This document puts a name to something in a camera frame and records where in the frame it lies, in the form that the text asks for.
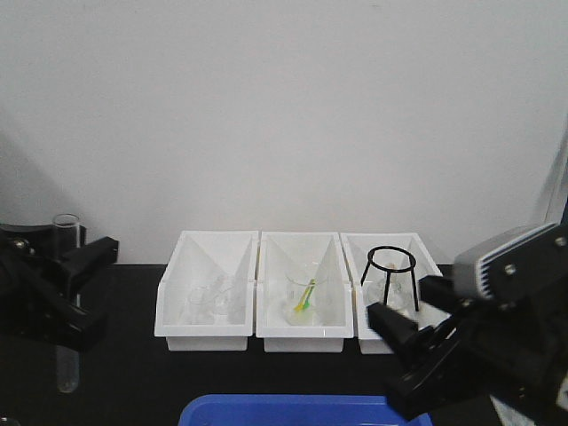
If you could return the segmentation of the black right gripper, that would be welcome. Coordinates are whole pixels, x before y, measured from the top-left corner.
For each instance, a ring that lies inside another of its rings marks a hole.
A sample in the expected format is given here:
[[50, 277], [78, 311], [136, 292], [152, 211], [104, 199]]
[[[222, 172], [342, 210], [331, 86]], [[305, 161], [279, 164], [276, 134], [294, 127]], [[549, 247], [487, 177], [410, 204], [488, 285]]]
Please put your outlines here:
[[419, 284], [423, 302], [451, 314], [435, 327], [367, 307], [369, 327], [403, 367], [384, 382], [395, 411], [411, 420], [486, 395], [535, 423], [567, 423], [567, 277], [554, 293], [504, 304], [460, 296], [444, 276]]

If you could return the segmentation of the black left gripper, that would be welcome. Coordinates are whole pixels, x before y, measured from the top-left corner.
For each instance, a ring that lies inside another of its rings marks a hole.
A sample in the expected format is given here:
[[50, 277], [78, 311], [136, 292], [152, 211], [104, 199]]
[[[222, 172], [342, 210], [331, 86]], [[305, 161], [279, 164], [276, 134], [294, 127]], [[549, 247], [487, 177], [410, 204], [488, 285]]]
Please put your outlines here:
[[[51, 225], [1, 225], [1, 334], [89, 351], [106, 335], [108, 314], [63, 303], [54, 249]], [[67, 293], [80, 292], [118, 253], [119, 241], [104, 237], [64, 254]]]

